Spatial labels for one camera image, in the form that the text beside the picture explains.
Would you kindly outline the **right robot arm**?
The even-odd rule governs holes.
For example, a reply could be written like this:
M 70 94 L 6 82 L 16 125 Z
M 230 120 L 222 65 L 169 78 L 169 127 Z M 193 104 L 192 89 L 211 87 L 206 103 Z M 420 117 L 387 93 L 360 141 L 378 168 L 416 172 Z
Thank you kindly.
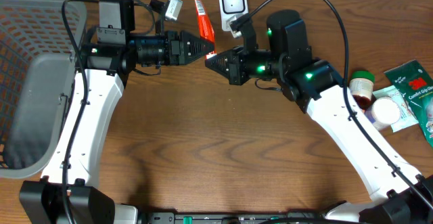
M 358 172 L 371 202 L 341 202 L 319 213 L 322 219 L 359 223 L 431 223 L 432 179 L 405 161 L 383 138 L 345 91 L 329 62 L 314 58 L 306 26 L 290 9 L 267 18 L 270 48 L 259 49 L 251 23 L 242 27 L 244 44 L 210 59 L 207 68 L 232 85 L 275 79 L 283 95 L 317 122 Z

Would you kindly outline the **white cotton swab tub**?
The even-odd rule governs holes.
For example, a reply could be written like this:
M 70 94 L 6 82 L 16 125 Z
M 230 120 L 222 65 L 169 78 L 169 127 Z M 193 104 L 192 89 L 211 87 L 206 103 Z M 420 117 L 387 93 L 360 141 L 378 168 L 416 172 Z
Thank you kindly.
M 381 97 L 366 109 L 365 115 L 372 125 L 381 131 L 400 119 L 401 110 L 390 97 Z

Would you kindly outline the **green 3M gloves package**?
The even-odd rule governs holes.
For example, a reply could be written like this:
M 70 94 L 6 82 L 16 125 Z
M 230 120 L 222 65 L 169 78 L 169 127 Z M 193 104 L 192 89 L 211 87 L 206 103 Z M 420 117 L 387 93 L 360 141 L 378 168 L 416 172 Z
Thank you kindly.
M 432 78 L 417 61 L 411 60 L 384 72 L 396 87 L 416 117 L 419 126 L 432 145 Z

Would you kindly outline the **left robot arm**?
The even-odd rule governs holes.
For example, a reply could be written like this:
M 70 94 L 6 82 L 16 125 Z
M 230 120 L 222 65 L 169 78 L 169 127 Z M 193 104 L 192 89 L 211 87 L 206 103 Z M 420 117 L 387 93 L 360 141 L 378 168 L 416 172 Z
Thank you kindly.
M 135 30 L 140 0 L 97 0 L 99 23 L 74 43 L 75 75 L 69 108 L 55 149 L 38 181 L 25 181 L 20 203 L 32 223 L 143 223 L 145 215 L 98 189 L 101 154 L 114 109 L 132 72 L 146 66 L 184 66 L 210 53 L 210 41 L 170 31 L 181 0 L 145 5 L 152 26 Z

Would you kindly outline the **red box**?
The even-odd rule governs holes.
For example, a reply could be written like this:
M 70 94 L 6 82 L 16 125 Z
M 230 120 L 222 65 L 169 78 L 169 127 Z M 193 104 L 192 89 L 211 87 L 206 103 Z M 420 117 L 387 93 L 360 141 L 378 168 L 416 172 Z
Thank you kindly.
M 196 14 L 198 19 L 200 37 L 207 41 L 210 41 L 214 45 L 215 43 L 214 29 L 212 27 L 210 18 L 206 13 L 204 4 L 202 3 L 202 0 L 194 0 L 194 2 L 196 5 Z

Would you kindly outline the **green lid jar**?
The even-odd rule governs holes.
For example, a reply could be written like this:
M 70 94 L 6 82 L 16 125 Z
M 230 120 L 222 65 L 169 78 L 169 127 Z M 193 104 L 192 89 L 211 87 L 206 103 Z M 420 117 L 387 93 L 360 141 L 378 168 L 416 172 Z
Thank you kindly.
M 369 71 L 360 70 L 352 73 L 349 89 L 361 109 L 371 105 L 374 83 L 375 77 Z

